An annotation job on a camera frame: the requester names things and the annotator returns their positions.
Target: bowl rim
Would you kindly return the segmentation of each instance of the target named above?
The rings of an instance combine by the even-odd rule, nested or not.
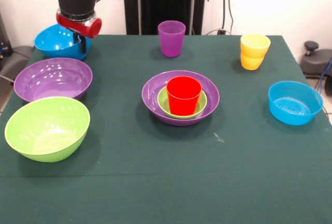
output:
[[[50,61],[50,60],[54,61],[54,60],[69,60],[69,59],[72,59],[72,60],[74,60],[75,62],[78,62],[78,63],[80,63],[81,65],[85,66],[85,67],[88,69],[89,74],[91,75],[91,79],[90,79],[90,81],[88,82],[87,86],[86,86],[81,92],[79,92],[79,93],[75,94],[74,96],[72,96],[72,98],[75,98],[75,97],[79,96],[82,92],[86,91],[86,90],[90,87],[90,85],[91,85],[91,83],[92,83],[92,81],[93,81],[93,72],[92,72],[92,69],[90,68],[90,66],[89,66],[88,64],[86,64],[85,62],[83,62],[83,61],[81,61],[81,60],[78,60],[78,59],[75,59],[75,58],[69,58],[69,57],[47,58],[47,59],[43,59],[43,60],[41,60],[41,61],[38,61],[38,62],[32,63],[32,64],[30,64],[29,66],[25,67],[25,68],[24,68],[24,69],[23,69],[23,70],[22,70],[22,71],[16,76],[16,78],[15,78],[15,80],[14,80],[14,86],[13,86],[13,87],[14,87],[14,91],[15,91],[15,93],[17,94],[17,96],[20,97],[21,99],[23,99],[23,100],[26,101],[26,102],[33,102],[33,101],[36,101],[36,100],[32,100],[32,101],[31,101],[31,100],[26,99],[26,98],[23,97],[20,93],[18,93],[18,90],[17,90],[17,84],[16,84],[17,78],[19,78],[20,76],[22,76],[22,74],[23,74],[25,71],[27,71],[29,68],[31,68],[31,67],[33,67],[33,66],[39,64],[39,63],[44,63],[44,62],[47,62],[47,61]]]
[[[195,113],[195,114],[191,114],[191,115],[185,115],[185,116],[180,116],[180,115],[175,115],[175,114],[172,114],[172,113],[168,113],[161,105],[160,105],[160,102],[159,102],[159,95],[161,93],[162,90],[164,90],[166,88],[163,87],[162,89],[160,89],[158,95],[157,95],[157,102],[158,102],[158,106],[160,107],[160,109],[166,114],[168,115],[169,117],[170,116],[175,116],[176,118],[180,118],[180,119],[183,119],[183,118],[194,118],[196,116],[198,116],[199,114],[201,114],[204,109],[206,108],[206,105],[208,104],[208,97],[206,96],[206,93],[203,91],[203,89],[201,90],[200,92],[200,95],[203,94],[204,95],[204,98],[205,98],[205,104],[203,106],[203,108],[198,112],[198,113]]]
[[[25,109],[29,106],[31,106],[32,104],[38,104],[40,101],[49,101],[49,100],[52,100],[52,99],[65,99],[65,100],[68,100],[68,101],[74,101],[76,102],[78,105],[81,105],[83,107],[83,110],[86,111],[87,113],[87,117],[88,117],[88,121],[87,121],[87,125],[86,127],[84,127],[84,131],[82,133],[82,135],[77,138],[74,142],[70,143],[69,145],[61,148],[61,149],[57,149],[55,151],[52,151],[52,152],[48,152],[48,153],[40,153],[40,154],[35,154],[35,153],[27,153],[25,151],[22,151],[22,150],[19,150],[17,148],[15,148],[9,141],[8,141],[8,136],[7,136],[7,129],[8,129],[8,126],[12,120],[12,118],[19,114],[19,112],[22,110],[22,109]],[[87,132],[89,126],[90,126],[90,120],[91,120],[91,116],[90,116],[90,112],[88,110],[88,108],[80,101],[76,100],[76,99],[73,99],[73,98],[70,98],[70,97],[63,97],[63,96],[52,96],[52,97],[46,97],[46,98],[42,98],[42,99],[39,99],[39,100],[35,100],[33,102],[30,102],[24,106],[22,106],[21,108],[19,108],[18,110],[16,110],[16,112],[8,119],[7,123],[6,123],[6,126],[5,126],[5,140],[6,140],[6,143],[13,149],[15,150],[16,152],[18,153],[22,153],[22,154],[25,154],[25,155],[28,155],[28,156],[44,156],[44,155],[50,155],[50,154],[54,154],[54,153],[57,153],[59,151],[62,151],[62,150],[65,150],[67,149],[68,147],[72,146],[74,143],[76,143],[77,141],[79,141]]]
[[[313,92],[313,94],[316,96],[316,98],[318,97],[319,100],[320,100],[320,102],[319,102],[319,104],[320,104],[320,108],[319,108],[319,110],[317,110],[317,111],[315,111],[315,112],[313,112],[313,113],[310,113],[310,114],[306,114],[306,115],[298,115],[298,114],[295,114],[295,113],[289,113],[289,112],[283,110],[282,108],[278,107],[278,106],[274,103],[274,101],[272,101],[272,98],[271,98],[271,90],[272,90],[275,86],[277,86],[277,85],[279,85],[279,84],[285,84],[285,83],[298,84],[298,85],[301,85],[301,86],[303,86],[303,87],[305,87],[305,88],[310,89],[310,90]],[[269,94],[269,100],[271,100],[271,101],[273,102],[273,104],[274,104],[278,109],[282,110],[283,112],[285,112],[285,113],[287,113],[287,114],[294,115],[294,116],[304,116],[304,117],[305,117],[305,116],[315,116],[317,113],[319,113],[319,112],[322,110],[322,108],[323,108],[323,106],[324,106],[323,98],[322,98],[322,96],[321,96],[316,90],[314,90],[314,89],[313,89],[311,86],[309,86],[308,84],[305,84],[305,83],[302,83],[302,82],[298,82],[298,81],[293,81],[293,80],[282,80],[282,81],[278,81],[278,82],[274,83],[272,86],[270,86],[270,88],[269,88],[269,93],[268,93],[268,94]]]
[[[50,28],[52,28],[52,27],[55,27],[55,26],[59,26],[59,27],[62,27],[62,28],[65,29],[65,27],[63,27],[62,25],[56,23],[56,24],[53,24],[53,25],[51,25],[51,26],[49,26],[49,27],[43,29],[42,31],[40,31],[40,32],[37,34],[36,38],[33,40],[33,45],[34,45],[38,50],[40,50],[40,51],[46,51],[46,52],[49,52],[49,51],[62,51],[62,50],[65,50],[65,49],[71,48],[71,47],[73,47],[73,46],[75,46],[75,45],[79,45],[79,44],[82,42],[81,39],[79,38],[79,41],[78,41],[77,43],[73,44],[72,46],[64,47],[64,48],[57,49],[57,50],[54,50],[54,49],[44,49],[44,48],[40,48],[38,45],[36,45],[36,40],[37,40],[37,38],[39,37],[39,35],[40,35],[41,33],[45,32],[46,30],[48,30],[48,29],[50,29]]]
[[[206,115],[203,115],[203,116],[200,116],[199,118],[197,119],[173,119],[169,116],[165,116],[165,115],[161,115],[157,112],[155,112],[147,102],[145,102],[144,100],[144,89],[147,87],[147,85],[150,83],[150,81],[154,80],[156,77],[159,77],[163,74],[168,74],[168,73],[172,73],[172,72],[184,72],[184,73],[191,73],[191,74],[196,74],[198,76],[201,76],[203,78],[206,78],[207,80],[210,81],[210,84],[216,89],[217,93],[218,93],[218,98],[216,99],[216,105],[211,109],[211,111],[209,113],[207,113]],[[213,81],[211,81],[209,78],[207,78],[206,76],[204,75],[201,75],[199,73],[196,73],[196,72],[193,72],[193,71],[189,71],[189,70],[170,70],[170,71],[165,71],[165,72],[162,72],[162,73],[159,73],[153,77],[151,77],[150,79],[148,79],[148,81],[144,84],[143,88],[142,88],[142,91],[141,91],[141,97],[142,97],[142,100],[143,100],[143,103],[144,105],[156,116],[160,117],[160,118],[163,118],[163,119],[167,119],[167,120],[173,120],[173,121],[178,121],[178,122],[181,122],[181,123],[186,123],[186,122],[192,122],[193,120],[195,121],[200,121],[204,118],[206,118],[207,116],[211,115],[215,109],[218,107],[219,103],[220,103],[220,93],[219,93],[219,90],[218,90],[218,87],[215,85],[215,83]]]

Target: blue plastic bowl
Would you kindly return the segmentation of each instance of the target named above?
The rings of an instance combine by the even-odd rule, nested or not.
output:
[[[41,31],[34,40],[35,47],[48,58],[74,58],[83,60],[90,48],[91,39],[87,40],[87,53],[83,54],[80,50],[80,43],[74,43],[73,32],[67,30],[59,24]]]
[[[280,81],[269,89],[269,108],[280,122],[304,125],[323,108],[323,99],[308,85],[296,81]]]

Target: electrical outlet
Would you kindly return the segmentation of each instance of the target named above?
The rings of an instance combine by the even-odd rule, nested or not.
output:
[[[226,31],[218,30],[217,35],[226,35]]]

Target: stacked yellow cups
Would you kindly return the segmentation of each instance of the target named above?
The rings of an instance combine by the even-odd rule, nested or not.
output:
[[[241,65],[247,70],[256,70],[262,64],[271,45],[264,35],[248,34],[241,37]]]

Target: white wall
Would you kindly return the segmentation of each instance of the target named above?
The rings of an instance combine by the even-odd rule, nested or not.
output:
[[[33,45],[44,28],[57,23],[58,0],[0,0],[0,12],[12,46]],[[125,34],[123,0],[100,0],[95,10],[103,21],[101,34]]]
[[[283,35],[297,60],[307,40],[332,48],[332,0],[231,0],[231,9],[233,34]],[[221,27],[222,19],[223,0],[206,2],[203,33]],[[226,19],[229,29],[229,15]]]
[[[222,3],[205,2],[203,34],[221,27]],[[56,23],[57,7],[57,0],[0,0],[12,45],[32,45],[39,31]],[[332,48],[332,0],[231,0],[231,7],[233,34],[283,35],[297,59],[309,39],[321,48]],[[126,33],[123,0],[101,0],[95,9],[103,20],[102,34]],[[226,18],[228,29],[230,18]]]

